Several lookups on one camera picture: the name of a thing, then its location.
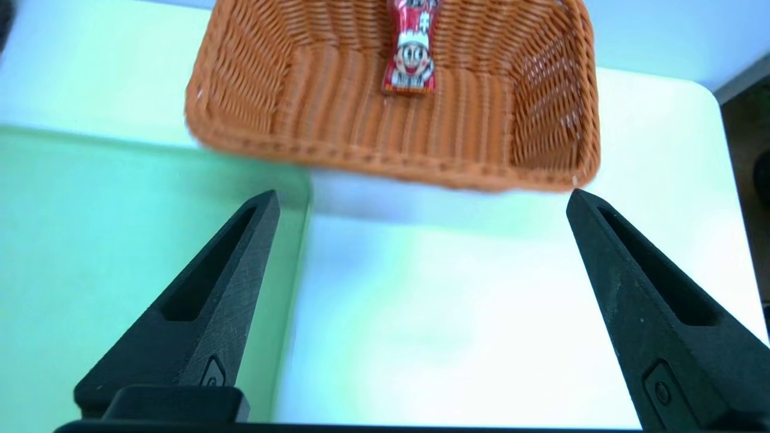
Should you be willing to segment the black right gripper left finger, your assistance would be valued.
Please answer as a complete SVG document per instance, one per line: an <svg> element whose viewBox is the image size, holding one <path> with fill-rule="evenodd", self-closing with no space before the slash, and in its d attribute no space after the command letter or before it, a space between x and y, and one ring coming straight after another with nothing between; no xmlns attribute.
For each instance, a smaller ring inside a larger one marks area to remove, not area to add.
<svg viewBox="0 0 770 433"><path fill-rule="evenodd" d="M245 201L75 386L82 417L132 385L234 386L279 221L275 191Z"/></svg>

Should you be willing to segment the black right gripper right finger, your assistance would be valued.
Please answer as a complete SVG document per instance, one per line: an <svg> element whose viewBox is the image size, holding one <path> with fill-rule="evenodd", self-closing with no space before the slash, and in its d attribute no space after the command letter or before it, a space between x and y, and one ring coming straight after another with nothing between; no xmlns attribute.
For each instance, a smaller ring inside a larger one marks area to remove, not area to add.
<svg viewBox="0 0 770 433"><path fill-rule="evenodd" d="M607 201L566 214L643 430L768 430L767 344Z"/></svg>

